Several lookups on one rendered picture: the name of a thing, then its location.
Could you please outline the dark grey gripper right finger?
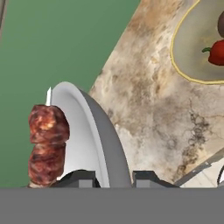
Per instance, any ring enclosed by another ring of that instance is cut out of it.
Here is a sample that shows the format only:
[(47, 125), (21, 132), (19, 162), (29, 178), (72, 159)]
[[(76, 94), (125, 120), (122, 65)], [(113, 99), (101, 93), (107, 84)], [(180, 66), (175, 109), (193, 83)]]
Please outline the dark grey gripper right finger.
[(160, 179), (154, 171), (133, 171), (133, 187), (135, 188), (177, 188), (169, 182)]

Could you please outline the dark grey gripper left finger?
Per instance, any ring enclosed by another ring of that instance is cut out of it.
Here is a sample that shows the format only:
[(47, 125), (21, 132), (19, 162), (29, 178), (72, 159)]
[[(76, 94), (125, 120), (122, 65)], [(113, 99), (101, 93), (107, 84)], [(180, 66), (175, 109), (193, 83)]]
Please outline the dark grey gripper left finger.
[(95, 176), (95, 171), (77, 170), (69, 172), (52, 187), (100, 188), (101, 186)]

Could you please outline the brown meat kebab skewer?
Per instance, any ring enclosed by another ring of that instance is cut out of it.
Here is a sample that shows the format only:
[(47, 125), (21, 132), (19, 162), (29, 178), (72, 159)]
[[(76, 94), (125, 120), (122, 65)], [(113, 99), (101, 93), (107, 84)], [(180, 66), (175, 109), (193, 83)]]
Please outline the brown meat kebab skewer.
[(28, 161), (29, 187), (52, 186), (64, 171), (70, 129), (64, 112), (52, 105), (51, 88), (45, 104), (33, 106), (28, 123), (30, 142), (34, 144)]

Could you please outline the grey plate with yellow rim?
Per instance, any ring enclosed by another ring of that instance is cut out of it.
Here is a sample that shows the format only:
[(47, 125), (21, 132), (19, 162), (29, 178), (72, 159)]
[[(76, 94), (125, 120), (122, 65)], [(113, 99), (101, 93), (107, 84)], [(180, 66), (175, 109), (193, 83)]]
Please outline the grey plate with yellow rim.
[(181, 18), (171, 40), (171, 62), (177, 72), (189, 81), (201, 84), (224, 84), (224, 66), (208, 62), (202, 52), (221, 39), (218, 18), (224, 11), (224, 0), (198, 0)]

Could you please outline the red bell pepper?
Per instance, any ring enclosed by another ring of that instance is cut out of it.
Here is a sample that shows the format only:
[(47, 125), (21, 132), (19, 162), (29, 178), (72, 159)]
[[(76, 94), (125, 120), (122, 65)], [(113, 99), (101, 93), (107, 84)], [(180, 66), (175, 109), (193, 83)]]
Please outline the red bell pepper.
[(209, 53), (208, 61), (216, 66), (224, 66), (224, 39), (216, 41), (212, 47), (205, 47), (203, 53)]

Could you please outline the dark brown round food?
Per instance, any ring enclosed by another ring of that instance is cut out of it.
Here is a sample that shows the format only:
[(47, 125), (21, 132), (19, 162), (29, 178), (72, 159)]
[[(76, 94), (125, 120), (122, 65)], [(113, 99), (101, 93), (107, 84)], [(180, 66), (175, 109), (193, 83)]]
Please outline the dark brown round food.
[(220, 36), (224, 38), (224, 11), (219, 16), (217, 29)]

